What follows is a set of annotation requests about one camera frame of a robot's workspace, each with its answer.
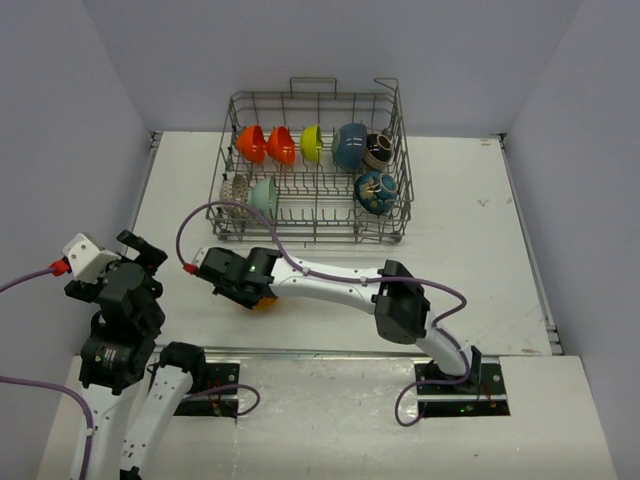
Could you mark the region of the yellow ribbed bowl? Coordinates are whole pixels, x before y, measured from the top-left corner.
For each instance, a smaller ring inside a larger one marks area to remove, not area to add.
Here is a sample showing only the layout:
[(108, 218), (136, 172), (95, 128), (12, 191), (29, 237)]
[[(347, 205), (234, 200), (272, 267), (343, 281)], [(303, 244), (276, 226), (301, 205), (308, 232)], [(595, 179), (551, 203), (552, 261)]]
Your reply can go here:
[(249, 306), (248, 309), (253, 311), (267, 310), (269, 308), (272, 308), (277, 303), (277, 301), (278, 301), (277, 298), (272, 298), (272, 297), (262, 298), (258, 300), (254, 305)]

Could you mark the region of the mint green bowl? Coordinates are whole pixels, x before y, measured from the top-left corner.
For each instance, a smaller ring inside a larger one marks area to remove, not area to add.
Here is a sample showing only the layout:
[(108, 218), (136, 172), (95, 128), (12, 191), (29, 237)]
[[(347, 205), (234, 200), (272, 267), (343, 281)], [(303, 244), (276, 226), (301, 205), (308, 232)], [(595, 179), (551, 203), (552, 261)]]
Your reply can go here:
[(265, 218), (275, 220), (278, 208), (278, 189), (275, 178), (268, 176), (258, 181), (249, 193), (249, 205)]

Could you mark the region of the brown patterned white bowl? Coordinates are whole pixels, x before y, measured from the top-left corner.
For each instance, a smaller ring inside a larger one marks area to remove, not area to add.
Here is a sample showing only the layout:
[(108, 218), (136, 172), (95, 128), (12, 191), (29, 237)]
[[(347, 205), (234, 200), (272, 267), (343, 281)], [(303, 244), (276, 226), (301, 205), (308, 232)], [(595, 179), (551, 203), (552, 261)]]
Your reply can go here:
[[(219, 199), (233, 201), (240, 204), (249, 204), (250, 187), (246, 178), (242, 175), (235, 175), (233, 178), (224, 180), (219, 190)], [(222, 210), (231, 218), (247, 219), (250, 212), (237, 205), (225, 204)]]

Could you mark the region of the grey wire dish rack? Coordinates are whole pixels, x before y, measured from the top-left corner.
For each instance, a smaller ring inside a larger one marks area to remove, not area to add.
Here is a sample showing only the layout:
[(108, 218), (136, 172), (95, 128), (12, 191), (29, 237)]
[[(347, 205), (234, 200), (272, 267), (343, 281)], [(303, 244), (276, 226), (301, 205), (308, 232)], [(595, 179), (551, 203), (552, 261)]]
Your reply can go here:
[[(275, 220), (269, 220), (281, 240), (318, 242), (398, 243), (411, 218), (414, 190), (404, 132), (399, 84), (394, 78), (378, 79), (380, 89), (367, 92), (341, 92), (337, 81), (311, 79), (308, 88), (292, 79), (286, 91), (241, 91), (228, 104), (210, 189), (206, 217), (221, 241), (266, 241), (270, 234), (264, 224), (252, 214), (247, 219), (229, 217), (225, 204), (239, 205), (219, 199), (224, 180), (242, 175), (250, 191), (255, 184), (273, 176), (278, 189)], [(339, 128), (348, 123), (362, 123), (367, 135), (384, 134), (392, 143), (392, 157), (383, 171), (398, 183), (398, 199), (384, 215), (369, 213), (354, 193), (354, 182), (368, 171), (361, 161), (359, 168), (349, 172), (334, 162), (331, 145)], [(321, 127), (323, 148), (319, 163), (305, 160), (299, 141), (302, 131), (312, 125)], [(259, 125), (267, 144), (272, 131), (285, 126), (296, 145), (296, 160), (292, 166), (274, 161), (266, 152), (262, 164), (243, 158), (236, 140), (248, 126)]]

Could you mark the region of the lime green bowl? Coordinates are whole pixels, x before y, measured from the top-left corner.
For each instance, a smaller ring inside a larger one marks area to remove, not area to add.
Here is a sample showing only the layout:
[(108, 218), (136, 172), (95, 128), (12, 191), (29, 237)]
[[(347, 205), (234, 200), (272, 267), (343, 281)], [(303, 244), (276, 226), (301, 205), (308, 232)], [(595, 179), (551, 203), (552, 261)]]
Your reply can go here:
[(313, 163), (320, 162), (323, 141), (319, 124), (309, 126), (302, 131), (299, 146), (305, 160)]

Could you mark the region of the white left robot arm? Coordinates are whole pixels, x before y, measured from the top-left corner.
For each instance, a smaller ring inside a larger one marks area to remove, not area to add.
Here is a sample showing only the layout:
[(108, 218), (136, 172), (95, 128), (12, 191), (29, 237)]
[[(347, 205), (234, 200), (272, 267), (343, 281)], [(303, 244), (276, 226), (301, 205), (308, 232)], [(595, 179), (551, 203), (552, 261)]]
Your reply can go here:
[(161, 352), (138, 416), (129, 418), (165, 321), (155, 274), (167, 255), (128, 230), (117, 239), (137, 257), (111, 252), (83, 233), (63, 249), (73, 275), (66, 295), (98, 307), (80, 354), (89, 418), (78, 438), (73, 479), (144, 478), (179, 403), (208, 379), (203, 349), (172, 342)]

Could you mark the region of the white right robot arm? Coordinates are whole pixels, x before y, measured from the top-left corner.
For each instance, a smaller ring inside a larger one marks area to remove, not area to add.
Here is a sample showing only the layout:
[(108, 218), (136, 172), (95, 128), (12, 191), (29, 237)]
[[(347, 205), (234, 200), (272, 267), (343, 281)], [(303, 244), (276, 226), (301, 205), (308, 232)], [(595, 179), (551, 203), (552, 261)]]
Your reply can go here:
[(422, 281), (400, 262), (387, 260), (376, 268), (349, 269), (319, 264), (285, 253), (282, 249), (254, 247), (247, 256), (222, 247), (200, 249), (183, 269), (210, 283), (213, 293), (247, 309), (260, 301), (300, 297), (355, 308), (374, 317), (378, 335), (391, 343), (415, 345), (429, 355), (439, 373), (437, 385), (467, 393), (482, 379), (481, 353), (465, 346), (441, 325), (444, 318), (462, 310), (460, 305), (436, 317), (424, 288), (449, 294), (452, 289)]

